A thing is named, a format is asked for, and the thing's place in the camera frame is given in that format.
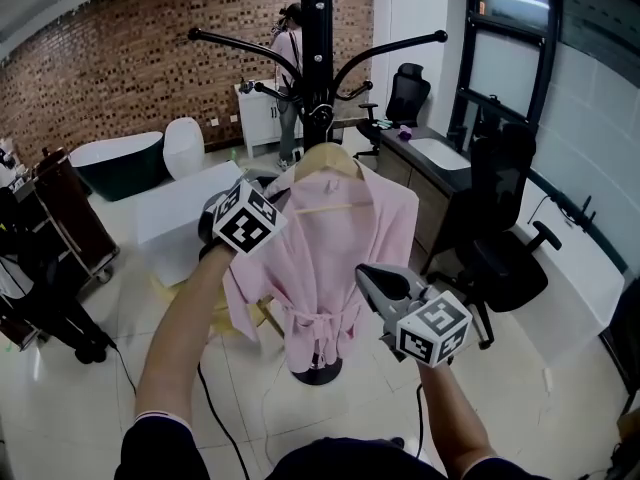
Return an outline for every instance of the pink robe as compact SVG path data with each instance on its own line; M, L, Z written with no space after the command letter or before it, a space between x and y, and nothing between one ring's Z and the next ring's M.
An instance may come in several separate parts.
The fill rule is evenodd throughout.
M237 256L224 276L233 325L254 341L258 335L247 304L269 294L282 304L292 372L307 371L314 352L320 364L349 354L362 316L371 311L356 288L358 264L409 262L417 196L359 165L364 181L324 170L294 183L295 167L283 173L265 195L291 188L282 212L287 226L252 256ZM345 203L363 204L295 213Z

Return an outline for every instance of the bathtub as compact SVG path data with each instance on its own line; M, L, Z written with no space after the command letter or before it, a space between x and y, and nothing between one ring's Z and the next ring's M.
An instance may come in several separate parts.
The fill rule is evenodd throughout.
M82 180L107 201L144 192L168 176L162 132L84 144L69 155Z

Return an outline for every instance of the black sleeve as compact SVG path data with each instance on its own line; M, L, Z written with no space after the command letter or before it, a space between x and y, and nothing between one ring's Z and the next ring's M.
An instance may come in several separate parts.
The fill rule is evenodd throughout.
M159 416L142 418L122 442L115 480L209 480L191 431L182 423Z
M463 480L534 480L542 477L533 476L515 464L499 458L485 459L473 466Z

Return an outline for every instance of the toilet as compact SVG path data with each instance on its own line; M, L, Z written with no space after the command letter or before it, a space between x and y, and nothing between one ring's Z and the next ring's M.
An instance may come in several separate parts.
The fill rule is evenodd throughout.
M195 119L181 117L171 121L164 134L164 163L174 180L204 168L204 139Z

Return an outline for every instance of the brick wall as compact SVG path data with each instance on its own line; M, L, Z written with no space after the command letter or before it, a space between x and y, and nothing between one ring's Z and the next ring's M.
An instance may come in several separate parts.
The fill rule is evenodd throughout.
M242 137L233 84L268 79L274 64L210 43L184 42L199 26L268 46L278 11L296 0L93 0L50 24L0 69L0 137L21 160L40 150L72 150L96 139L164 131L180 116L200 124L205 142ZM373 0L334 0L335 68L368 48ZM370 64L343 84L354 89ZM338 115L360 115L353 103ZM213 117L220 126L209 126Z

